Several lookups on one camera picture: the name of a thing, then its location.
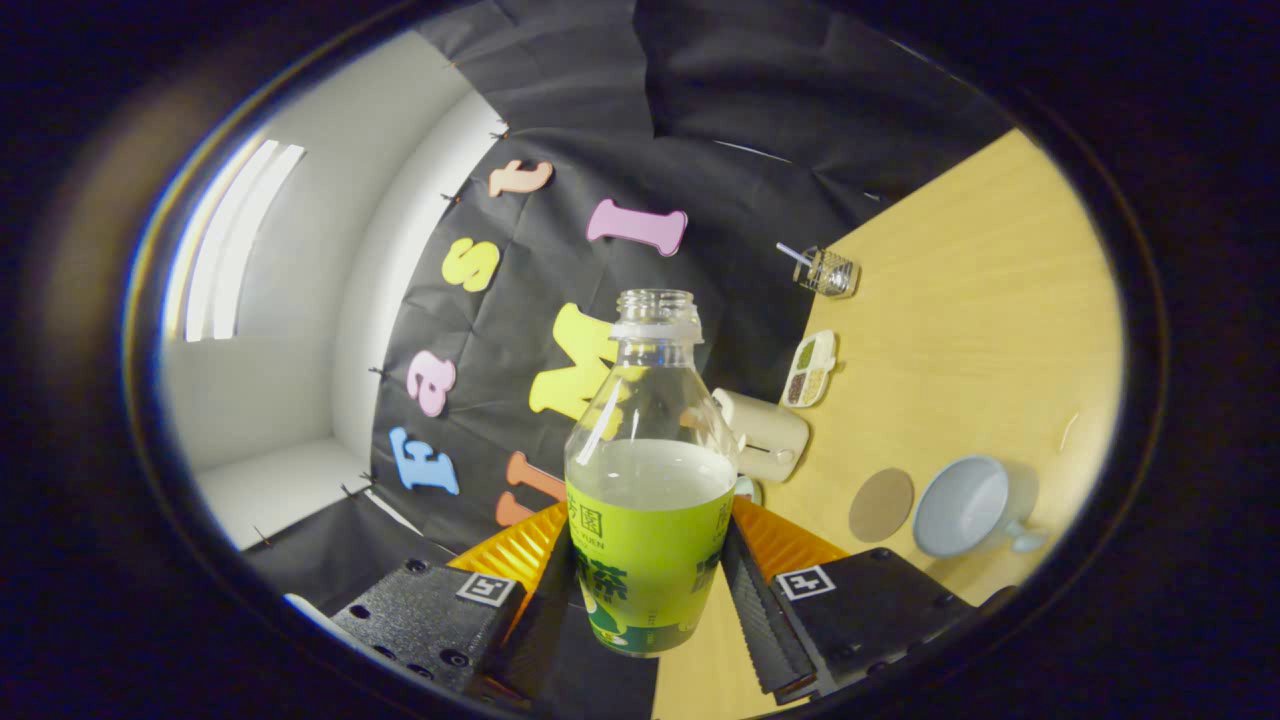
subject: brown coaster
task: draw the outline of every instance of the brown coaster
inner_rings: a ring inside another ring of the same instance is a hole
[[[863,483],[849,507],[849,529],[863,542],[879,542],[902,527],[911,514],[915,487],[896,468],[876,473]]]

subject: mug handle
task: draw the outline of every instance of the mug handle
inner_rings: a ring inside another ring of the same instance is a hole
[[[1041,530],[1029,530],[1027,525],[1014,520],[1005,527],[1005,532],[1014,538],[1014,552],[1036,552],[1048,542],[1048,534]]]

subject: white pill organizer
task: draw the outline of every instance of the white pill organizer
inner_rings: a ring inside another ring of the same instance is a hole
[[[781,404],[787,407],[809,407],[827,392],[827,380],[836,366],[836,333],[817,332],[800,342],[791,359],[787,384]]]

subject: table surface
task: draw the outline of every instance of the table surface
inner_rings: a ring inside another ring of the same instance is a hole
[[[815,297],[805,334],[833,331],[841,365],[826,397],[797,411],[809,447],[787,483],[765,486],[764,506],[850,553],[888,547],[978,605],[1052,552],[1110,446],[1124,340],[1103,250],[1070,184],[1019,131],[831,250],[861,265],[858,292]],[[1036,475],[1029,524],[1050,533],[1044,547],[934,559],[913,541],[914,507],[883,542],[850,532],[850,503],[877,471],[906,471],[918,501],[973,454]],[[721,575],[692,639],[659,661],[653,716],[776,710]]]

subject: white wall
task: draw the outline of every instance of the white wall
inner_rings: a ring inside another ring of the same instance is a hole
[[[265,137],[307,154],[255,241],[237,337],[175,341],[165,352],[175,429],[197,473],[332,437],[333,348],[347,278],[392,179],[470,88],[447,65],[406,32],[268,123]]]
[[[426,241],[476,163],[506,126],[480,95],[466,95],[431,128],[374,211],[347,281],[333,364],[333,430],[369,461],[378,375],[392,324]]]
[[[326,438],[206,470],[197,482],[223,532],[243,550],[342,500],[343,484],[349,492],[369,487],[360,478],[366,466]]]

